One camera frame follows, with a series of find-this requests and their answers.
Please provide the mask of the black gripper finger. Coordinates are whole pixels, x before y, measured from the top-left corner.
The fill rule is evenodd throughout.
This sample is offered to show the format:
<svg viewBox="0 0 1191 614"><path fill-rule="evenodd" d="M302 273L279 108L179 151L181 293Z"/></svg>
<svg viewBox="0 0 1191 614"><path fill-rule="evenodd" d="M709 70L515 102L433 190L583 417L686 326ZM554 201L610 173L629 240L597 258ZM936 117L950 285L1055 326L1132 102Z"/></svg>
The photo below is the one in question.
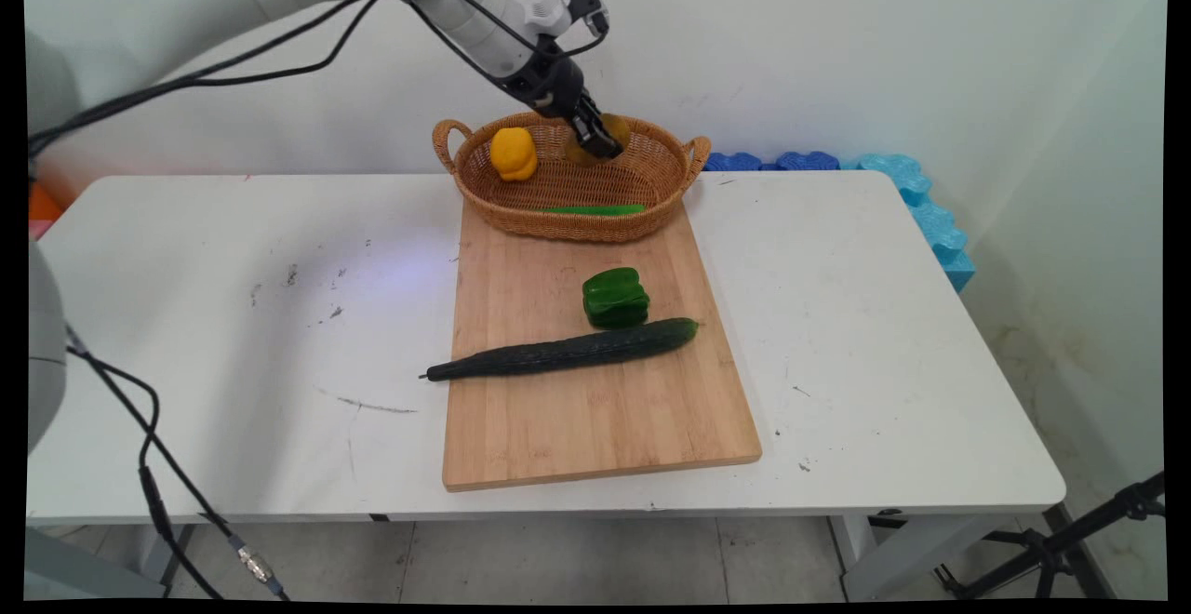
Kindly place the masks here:
<svg viewBox="0 0 1191 614"><path fill-rule="evenodd" d="M593 104L580 104L569 121L570 136L566 140L566 159L607 161L611 136Z"/></svg>
<svg viewBox="0 0 1191 614"><path fill-rule="evenodd" d="M590 157L618 157L622 154L622 140L604 121L588 90L582 92L582 151Z"/></svg>

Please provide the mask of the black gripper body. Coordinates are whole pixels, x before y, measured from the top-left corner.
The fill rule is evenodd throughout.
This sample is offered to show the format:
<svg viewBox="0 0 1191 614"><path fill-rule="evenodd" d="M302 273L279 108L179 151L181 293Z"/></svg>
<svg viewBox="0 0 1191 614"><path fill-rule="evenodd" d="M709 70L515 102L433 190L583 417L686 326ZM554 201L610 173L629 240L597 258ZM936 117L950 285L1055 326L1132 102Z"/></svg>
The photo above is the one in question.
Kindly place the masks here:
<svg viewBox="0 0 1191 614"><path fill-rule="evenodd" d="M573 121L590 114L582 70L550 35L540 35L524 65L501 79L501 89L545 118Z"/></svg>

